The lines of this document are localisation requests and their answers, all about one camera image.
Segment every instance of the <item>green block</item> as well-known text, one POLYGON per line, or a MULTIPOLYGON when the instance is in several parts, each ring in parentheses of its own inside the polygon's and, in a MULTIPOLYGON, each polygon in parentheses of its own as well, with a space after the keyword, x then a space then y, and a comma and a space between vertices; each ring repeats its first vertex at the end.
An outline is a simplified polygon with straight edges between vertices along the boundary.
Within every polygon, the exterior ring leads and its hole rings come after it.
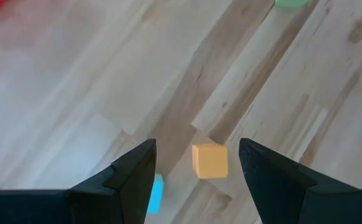
POLYGON ((275 0, 275 4, 283 7, 300 8, 311 0, 275 0))

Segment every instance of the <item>wooden block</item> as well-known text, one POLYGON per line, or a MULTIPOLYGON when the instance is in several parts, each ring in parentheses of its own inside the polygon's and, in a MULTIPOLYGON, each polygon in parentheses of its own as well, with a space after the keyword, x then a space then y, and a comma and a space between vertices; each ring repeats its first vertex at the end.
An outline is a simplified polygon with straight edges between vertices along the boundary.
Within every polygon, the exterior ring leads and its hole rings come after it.
POLYGON ((192 168, 200 179, 225 178, 228 176, 228 153, 219 144, 192 146, 192 168))

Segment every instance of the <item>wooden floor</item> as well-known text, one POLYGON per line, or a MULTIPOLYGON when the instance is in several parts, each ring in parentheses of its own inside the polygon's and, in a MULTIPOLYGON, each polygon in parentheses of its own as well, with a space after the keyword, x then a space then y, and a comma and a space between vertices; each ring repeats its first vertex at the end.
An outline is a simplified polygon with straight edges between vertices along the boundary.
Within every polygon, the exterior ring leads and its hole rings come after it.
POLYGON ((260 223, 251 138, 362 188, 362 0, 10 0, 0 11, 0 189, 71 187, 157 138, 146 223, 260 223), (190 145, 228 146, 198 180, 190 145))

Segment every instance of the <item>hardwood floor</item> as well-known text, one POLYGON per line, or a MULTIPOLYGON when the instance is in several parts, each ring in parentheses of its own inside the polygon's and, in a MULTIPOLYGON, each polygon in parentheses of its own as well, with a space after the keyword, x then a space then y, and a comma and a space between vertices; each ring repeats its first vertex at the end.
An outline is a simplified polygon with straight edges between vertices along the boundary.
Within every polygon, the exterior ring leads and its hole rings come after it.
POLYGON ((0 189, 71 187, 157 138, 146 223, 260 223, 251 138, 362 188, 362 0, 11 0, 0 10, 0 189), (199 180, 191 144, 229 150, 199 180))

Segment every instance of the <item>blue block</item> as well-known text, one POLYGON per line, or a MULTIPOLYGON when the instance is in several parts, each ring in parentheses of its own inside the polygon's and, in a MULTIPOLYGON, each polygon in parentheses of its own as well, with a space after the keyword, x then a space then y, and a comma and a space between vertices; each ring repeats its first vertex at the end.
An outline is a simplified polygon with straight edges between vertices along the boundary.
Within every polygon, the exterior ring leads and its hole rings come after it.
POLYGON ((155 181, 152 187, 151 198, 149 199, 148 214, 157 214, 162 201, 164 182, 161 174, 155 174, 155 181))

